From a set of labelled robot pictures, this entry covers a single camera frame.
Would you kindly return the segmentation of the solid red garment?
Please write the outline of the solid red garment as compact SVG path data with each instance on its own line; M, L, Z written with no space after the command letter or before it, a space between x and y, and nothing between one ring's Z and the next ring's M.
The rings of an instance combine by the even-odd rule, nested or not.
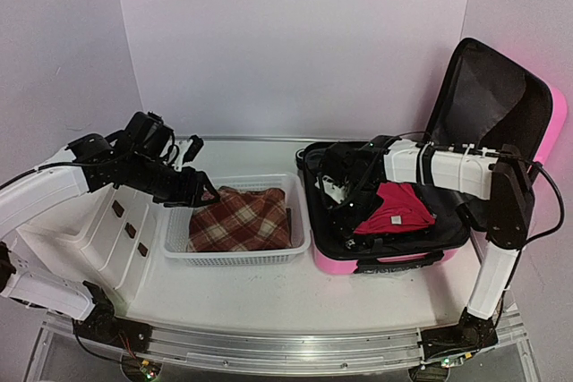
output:
M354 230L354 234L409 233L427 230L436 218L409 183L381 183L381 205Z

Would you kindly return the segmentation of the black white patterned garment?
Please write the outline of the black white patterned garment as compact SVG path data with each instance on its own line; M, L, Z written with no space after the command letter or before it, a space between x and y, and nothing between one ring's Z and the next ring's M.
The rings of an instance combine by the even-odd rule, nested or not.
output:
M372 187L366 184L359 191L350 191L340 204L320 190L321 201L327 210L329 220L346 249L358 250L363 247L363 240L355 238L357 234L354 234L354 230L381 205L382 198L377 196L378 189L379 186Z

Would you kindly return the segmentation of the red plaid garment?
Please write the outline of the red plaid garment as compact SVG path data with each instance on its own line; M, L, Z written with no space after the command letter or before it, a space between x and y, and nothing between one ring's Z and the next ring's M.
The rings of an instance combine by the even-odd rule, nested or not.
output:
M218 194L219 203L193 211L188 252L283 250L292 246L283 190L239 191L223 186Z

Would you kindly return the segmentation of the white perforated plastic basket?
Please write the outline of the white perforated plastic basket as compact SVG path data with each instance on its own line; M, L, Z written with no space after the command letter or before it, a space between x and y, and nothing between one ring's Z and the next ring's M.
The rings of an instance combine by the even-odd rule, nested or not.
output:
M221 201L172 208L160 239L166 258L192 266L287 263L307 251L311 227L304 189L290 173L219 177Z

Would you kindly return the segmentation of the white rectangular foam box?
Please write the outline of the white rectangular foam box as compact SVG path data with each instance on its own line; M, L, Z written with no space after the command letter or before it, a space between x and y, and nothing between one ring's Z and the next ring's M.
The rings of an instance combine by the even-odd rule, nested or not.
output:
M71 150L60 149L43 166L2 188L1 232L16 232L55 275L98 284L117 305L127 307L131 303L96 269L92 245L118 189L107 185L90 192L81 168L72 166L73 159ZM150 196L136 192L150 205L157 223Z

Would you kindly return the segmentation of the pink hard-shell suitcase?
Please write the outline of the pink hard-shell suitcase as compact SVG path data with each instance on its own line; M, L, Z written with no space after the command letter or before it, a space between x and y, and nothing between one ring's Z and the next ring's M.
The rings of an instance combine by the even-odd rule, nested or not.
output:
M299 152L316 266L330 275L427 267L472 231L523 247L533 184L567 114L556 88L464 38L423 131Z

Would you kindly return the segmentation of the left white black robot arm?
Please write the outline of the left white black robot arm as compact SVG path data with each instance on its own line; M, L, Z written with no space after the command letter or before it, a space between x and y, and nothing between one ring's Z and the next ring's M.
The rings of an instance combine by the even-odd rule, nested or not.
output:
M1 234L106 186L141 191L167 208L217 203L220 196L209 177L189 165L202 147L202 139L193 136L186 152L180 154L173 129L159 115L137 112L124 129L106 137L92 133L74 140L44 165L3 183ZM86 329L103 344L120 336L118 320L108 314L115 311L114 306L100 286L27 268L5 244L1 246L1 294L85 320Z

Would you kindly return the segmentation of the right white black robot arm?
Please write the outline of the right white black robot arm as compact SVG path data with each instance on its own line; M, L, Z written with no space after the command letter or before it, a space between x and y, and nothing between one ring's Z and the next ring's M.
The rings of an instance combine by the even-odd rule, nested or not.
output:
M435 146L379 136L361 147L337 142L325 149L313 149L304 157L304 178L318 246L338 242L353 253L355 269L433 264L445 255L445 247L423 245L427 228L409 227L390 233L391 242L381 251L365 251L371 234L358 228L380 208L389 205L379 189L390 184L395 190L439 190L467 194L485 202L488 241L484 260L469 302L458 323L428 328L421 346L427 359L478 352L496 344L496 322L492 316L505 298L526 246L535 196L528 167L517 148L478 149L472 144L459 147ZM332 234L328 239L325 232Z

